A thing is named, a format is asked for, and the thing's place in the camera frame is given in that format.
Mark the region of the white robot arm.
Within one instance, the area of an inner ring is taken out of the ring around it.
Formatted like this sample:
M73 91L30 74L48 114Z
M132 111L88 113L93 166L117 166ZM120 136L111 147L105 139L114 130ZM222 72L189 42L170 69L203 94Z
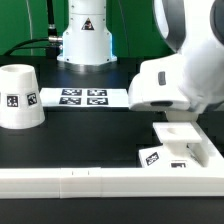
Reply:
M69 25L58 61L101 67L116 60L106 28L106 0L68 0ZM160 35L174 51L143 62L129 91L136 111L200 114L224 104L224 0L152 0Z

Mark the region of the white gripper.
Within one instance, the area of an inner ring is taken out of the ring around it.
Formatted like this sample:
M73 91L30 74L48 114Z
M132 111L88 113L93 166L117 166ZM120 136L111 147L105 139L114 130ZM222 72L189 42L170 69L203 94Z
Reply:
M188 111L189 99L180 91L183 58L174 54L141 63L128 90L133 111Z

